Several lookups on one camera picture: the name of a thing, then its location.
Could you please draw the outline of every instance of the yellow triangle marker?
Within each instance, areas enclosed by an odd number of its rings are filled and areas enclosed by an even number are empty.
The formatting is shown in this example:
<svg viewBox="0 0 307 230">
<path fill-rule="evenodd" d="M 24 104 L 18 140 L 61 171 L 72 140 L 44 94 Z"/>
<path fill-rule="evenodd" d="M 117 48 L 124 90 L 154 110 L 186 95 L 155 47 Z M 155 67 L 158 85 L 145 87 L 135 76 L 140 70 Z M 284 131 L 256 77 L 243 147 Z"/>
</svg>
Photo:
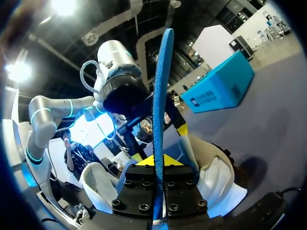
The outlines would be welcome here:
<svg viewBox="0 0 307 230">
<path fill-rule="evenodd" d="M 164 156 L 164 166 L 170 166 L 171 164 L 183 165 L 182 163 L 178 162 L 177 160 L 174 160 L 173 158 L 171 158 L 170 156 L 167 156 L 166 154 L 163 154 L 163 156 Z M 136 165 L 146 165 L 146 164 L 150 166 L 154 166 L 154 156 L 153 155 L 137 163 Z"/>
</svg>

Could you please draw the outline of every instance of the yellow tape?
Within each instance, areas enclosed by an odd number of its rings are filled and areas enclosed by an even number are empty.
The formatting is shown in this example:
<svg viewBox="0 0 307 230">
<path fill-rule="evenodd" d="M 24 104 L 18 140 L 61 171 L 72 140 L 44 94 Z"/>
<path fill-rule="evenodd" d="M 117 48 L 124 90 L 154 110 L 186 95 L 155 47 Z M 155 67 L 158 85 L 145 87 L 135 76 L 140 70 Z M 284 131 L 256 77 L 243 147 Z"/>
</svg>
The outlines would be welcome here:
<svg viewBox="0 0 307 230">
<path fill-rule="evenodd" d="M 180 126 L 177 129 L 177 132 L 181 135 L 181 136 L 186 136 L 188 135 L 188 124 L 185 123 L 184 125 Z"/>
<path fill-rule="evenodd" d="M 136 160 L 137 162 L 141 162 L 141 161 L 142 161 L 142 157 L 141 157 L 141 155 L 140 155 L 139 153 L 134 154 L 134 155 L 132 156 L 132 158 L 133 158 L 134 160 Z"/>
<path fill-rule="evenodd" d="M 182 165 L 182 163 L 178 162 L 177 160 L 174 160 L 173 158 L 171 158 L 170 156 L 167 156 L 166 154 L 163 154 L 163 156 L 164 156 L 164 166 L 170 166 L 171 164 Z M 154 156 L 153 155 L 137 163 L 137 165 L 146 165 L 146 164 L 154 166 Z"/>
</svg>

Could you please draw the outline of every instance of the gray floor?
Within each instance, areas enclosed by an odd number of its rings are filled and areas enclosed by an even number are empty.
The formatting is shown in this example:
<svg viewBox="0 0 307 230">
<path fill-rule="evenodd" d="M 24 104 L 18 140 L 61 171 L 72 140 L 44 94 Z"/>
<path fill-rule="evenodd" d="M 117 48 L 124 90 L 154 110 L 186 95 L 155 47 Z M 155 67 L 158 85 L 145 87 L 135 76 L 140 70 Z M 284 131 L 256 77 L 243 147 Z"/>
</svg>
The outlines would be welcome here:
<svg viewBox="0 0 307 230">
<path fill-rule="evenodd" d="M 289 34 L 272 42 L 262 43 L 255 51 L 250 64 L 254 70 L 259 70 L 301 51 L 301 45 L 295 35 Z"/>
<path fill-rule="evenodd" d="M 268 192 L 301 186 L 307 174 L 306 58 L 302 53 L 288 56 L 270 65 L 260 61 L 266 67 L 256 71 L 237 108 L 201 114 L 188 109 L 184 114 L 191 133 L 229 149 L 236 164 L 250 171 L 248 196 L 234 214 Z M 173 127 L 164 132 L 164 153 L 177 155 L 177 139 Z M 152 146 L 145 151 L 152 153 Z M 291 201 L 294 196 L 285 198 Z"/>
</svg>

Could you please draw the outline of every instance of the bolt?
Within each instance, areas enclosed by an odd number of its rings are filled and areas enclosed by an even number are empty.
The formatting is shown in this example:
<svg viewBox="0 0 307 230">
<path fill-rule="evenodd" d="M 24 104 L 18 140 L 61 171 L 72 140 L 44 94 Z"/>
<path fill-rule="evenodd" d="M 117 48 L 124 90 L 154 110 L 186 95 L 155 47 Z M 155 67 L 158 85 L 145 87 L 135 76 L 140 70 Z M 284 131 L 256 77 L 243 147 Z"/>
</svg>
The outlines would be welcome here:
<svg viewBox="0 0 307 230">
<path fill-rule="evenodd" d="M 189 180 L 189 181 L 186 182 L 186 184 L 189 185 L 189 186 L 192 186 L 192 185 L 194 185 L 194 181 Z"/>
<path fill-rule="evenodd" d="M 132 181 L 131 180 L 125 180 L 125 186 L 126 187 L 131 187 L 132 186 Z"/>
<path fill-rule="evenodd" d="M 197 206 L 200 207 L 200 208 L 205 208 L 205 207 L 207 207 L 207 205 L 208 205 L 208 202 L 206 200 L 200 200 L 197 203 Z"/>
<path fill-rule="evenodd" d="M 175 182 L 169 182 L 169 183 L 167 184 L 167 186 L 170 187 L 170 188 L 175 187 L 175 185 L 176 185 Z"/>
<path fill-rule="evenodd" d="M 179 205 L 178 204 L 171 204 L 170 207 L 168 208 L 170 213 L 177 212 L 179 210 Z"/>
<path fill-rule="evenodd" d="M 114 208 L 119 208 L 121 206 L 121 201 L 120 200 L 112 200 L 112 206 Z"/>
<path fill-rule="evenodd" d="M 149 210 L 149 206 L 147 204 L 141 204 L 139 205 L 139 211 L 146 212 Z"/>
<path fill-rule="evenodd" d="M 148 181 L 145 181 L 145 182 L 143 182 L 143 186 L 144 186 L 145 188 L 149 188 L 149 187 L 151 186 L 151 183 L 148 182 Z"/>
</svg>

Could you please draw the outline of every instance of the ceiling light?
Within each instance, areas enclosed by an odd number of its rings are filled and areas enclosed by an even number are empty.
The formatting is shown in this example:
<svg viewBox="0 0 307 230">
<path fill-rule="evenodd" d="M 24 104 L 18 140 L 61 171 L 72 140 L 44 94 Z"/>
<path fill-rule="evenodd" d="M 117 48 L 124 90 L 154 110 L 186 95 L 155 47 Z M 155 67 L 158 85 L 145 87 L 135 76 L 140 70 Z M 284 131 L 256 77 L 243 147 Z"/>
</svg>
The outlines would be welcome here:
<svg viewBox="0 0 307 230">
<path fill-rule="evenodd" d="M 51 5 L 61 16 L 72 15 L 77 8 L 76 0 L 52 0 Z"/>
<path fill-rule="evenodd" d="M 46 22 L 49 22 L 50 19 L 51 19 L 51 17 L 47 17 L 46 19 L 42 20 L 41 23 L 40 23 L 39 25 L 44 24 L 44 23 L 46 23 Z"/>
<path fill-rule="evenodd" d="M 16 62 L 14 65 L 7 65 L 5 69 L 9 73 L 9 79 L 14 82 L 25 82 L 32 74 L 30 66 L 21 62 Z"/>
</svg>

